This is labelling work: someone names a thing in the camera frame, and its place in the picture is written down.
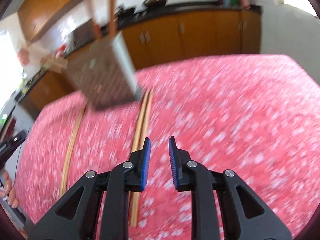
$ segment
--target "red floral tablecloth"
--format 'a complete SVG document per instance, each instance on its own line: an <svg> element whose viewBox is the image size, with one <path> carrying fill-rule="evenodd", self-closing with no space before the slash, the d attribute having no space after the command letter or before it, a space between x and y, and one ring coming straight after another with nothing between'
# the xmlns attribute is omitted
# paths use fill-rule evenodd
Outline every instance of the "red floral tablecloth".
<svg viewBox="0 0 320 240"><path fill-rule="evenodd" d="M209 169L233 169L297 235L320 198L320 89L287 56L203 57L138 71L154 87L148 186L130 238L190 239L190 193L174 190L168 139ZM75 92L39 115L15 187L37 222L58 200L71 131L85 98ZM69 188L87 170L105 172L129 155L140 103L88 108L76 139Z"/></svg>

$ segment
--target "chopstick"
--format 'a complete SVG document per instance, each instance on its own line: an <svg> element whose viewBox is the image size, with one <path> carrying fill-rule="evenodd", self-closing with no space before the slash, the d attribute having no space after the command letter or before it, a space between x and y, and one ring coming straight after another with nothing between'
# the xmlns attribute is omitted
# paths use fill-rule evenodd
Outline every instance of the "chopstick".
<svg viewBox="0 0 320 240"><path fill-rule="evenodd" d="M69 166L70 166L71 155L72 155L73 147L75 145L76 136L78 134L80 123L81 123L81 120L82 120L82 117L84 115L86 108L87 108L87 105L85 105L81 109L81 111L78 115L78 118L76 120L75 126L73 127L73 131L72 131L71 138L69 141L67 154L66 154L66 158L64 160L64 165L63 165L63 170L62 170L62 178L61 178L61 185L60 185L60 197L62 197L67 190L67 179L68 179L68 171L69 171Z"/></svg>
<svg viewBox="0 0 320 240"><path fill-rule="evenodd" d="M153 97L153 89L151 89L151 91L149 92L149 95L148 95L148 103L146 106L145 115L143 118L141 135L140 135L139 150L141 150L143 148L144 139L147 135L147 131L148 131L148 127L149 127L152 97ZM130 220L130 225L132 227L136 227L137 223L138 223L138 208L139 208L139 193L133 192L132 207L131 207L131 220Z"/></svg>
<svg viewBox="0 0 320 240"><path fill-rule="evenodd" d="M143 122L144 113L146 111L148 95L149 95L149 90L147 90L145 92L144 97L143 97L143 101L142 101L142 104L141 104L140 112L139 112L139 115L138 115L138 118L137 118L136 130L135 130L134 135L133 135L130 154L132 152L138 151L138 143L139 143L139 140L140 140L142 122ZM131 197L131 192L129 191L129 193L128 193L129 203L130 203L130 197Z"/></svg>

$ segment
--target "cabinet handle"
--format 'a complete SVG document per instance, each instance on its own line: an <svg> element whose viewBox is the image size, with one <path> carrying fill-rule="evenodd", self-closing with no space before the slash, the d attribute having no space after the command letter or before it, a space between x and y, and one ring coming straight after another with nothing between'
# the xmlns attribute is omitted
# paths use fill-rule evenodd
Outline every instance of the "cabinet handle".
<svg viewBox="0 0 320 240"><path fill-rule="evenodd" d="M145 37L146 37L146 41L147 41L147 43L149 43L150 42L150 35L149 35L149 32L147 31L146 32L146 34L144 35Z"/></svg>
<svg viewBox="0 0 320 240"><path fill-rule="evenodd" d="M184 33L184 25L183 25L183 23L180 24L179 28L180 28L181 34L183 34Z"/></svg>
<svg viewBox="0 0 320 240"><path fill-rule="evenodd" d="M247 26L248 26L248 23L247 23L247 21L244 21L244 22L243 22L243 26L242 26L242 29L243 29L243 30L245 30L245 29L247 28Z"/></svg>
<svg viewBox="0 0 320 240"><path fill-rule="evenodd" d="M242 22L238 23L238 31L241 31L241 27L242 27Z"/></svg>
<svg viewBox="0 0 320 240"><path fill-rule="evenodd" d="M140 34L139 38L140 38L141 45L143 45L143 43L146 41L143 36L143 33Z"/></svg>

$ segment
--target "upper cabinet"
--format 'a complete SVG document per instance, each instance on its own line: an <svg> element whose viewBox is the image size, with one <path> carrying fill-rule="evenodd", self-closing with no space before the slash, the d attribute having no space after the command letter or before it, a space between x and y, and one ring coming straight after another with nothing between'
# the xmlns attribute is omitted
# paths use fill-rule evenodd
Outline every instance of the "upper cabinet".
<svg viewBox="0 0 320 240"><path fill-rule="evenodd" d="M36 41L79 1L81 0L25 0L18 15L26 40Z"/></svg>

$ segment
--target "kitchen items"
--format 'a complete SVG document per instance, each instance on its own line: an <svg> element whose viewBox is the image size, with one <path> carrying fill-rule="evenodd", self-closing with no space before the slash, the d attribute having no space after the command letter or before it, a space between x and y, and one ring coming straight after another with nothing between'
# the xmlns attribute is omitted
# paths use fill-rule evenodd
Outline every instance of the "kitchen items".
<svg viewBox="0 0 320 240"><path fill-rule="evenodd" d="M167 4L168 0L144 0L142 3L145 7L154 8L154 7L164 7Z"/></svg>
<svg viewBox="0 0 320 240"><path fill-rule="evenodd" d="M125 8L124 4L121 4L117 7L117 16L118 18L126 18L128 16L132 16L136 10L136 7Z"/></svg>

